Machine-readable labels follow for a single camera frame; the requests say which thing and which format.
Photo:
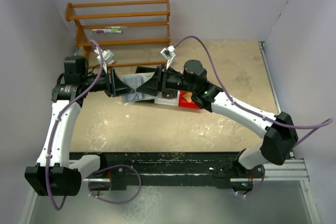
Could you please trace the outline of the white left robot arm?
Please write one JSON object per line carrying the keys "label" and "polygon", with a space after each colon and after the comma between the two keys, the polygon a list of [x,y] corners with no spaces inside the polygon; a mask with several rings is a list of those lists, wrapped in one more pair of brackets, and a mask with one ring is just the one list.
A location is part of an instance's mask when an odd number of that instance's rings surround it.
{"label": "white left robot arm", "polygon": [[82,181],[101,166],[98,154],[70,162],[72,135],[87,93],[103,91],[108,97],[120,97],[134,92],[113,68],[90,74],[83,56],[65,58],[61,78],[64,82],[58,81],[52,90],[52,116],[44,147],[36,164],[26,167],[24,174],[39,196],[75,196]]}

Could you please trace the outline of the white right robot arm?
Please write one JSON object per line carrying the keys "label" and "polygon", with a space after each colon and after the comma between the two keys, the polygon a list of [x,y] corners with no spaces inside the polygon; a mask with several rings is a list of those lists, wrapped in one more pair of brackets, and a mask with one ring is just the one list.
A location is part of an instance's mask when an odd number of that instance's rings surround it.
{"label": "white right robot arm", "polygon": [[190,92],[199,108],[228,117],[262,139],[262,143],[238,154],[236,162],[244,169],[251,170],[265,163],[282,165],[297,143],[298,136],[289,114],[262,111],[257,115],[260,110],[249,104],[235,105],[234,98],[223,88],[208,81],[207,71],[198,60],[187,61],[183,72],[157,67],[153,76],[136,90],[156,96],[166,89]]}

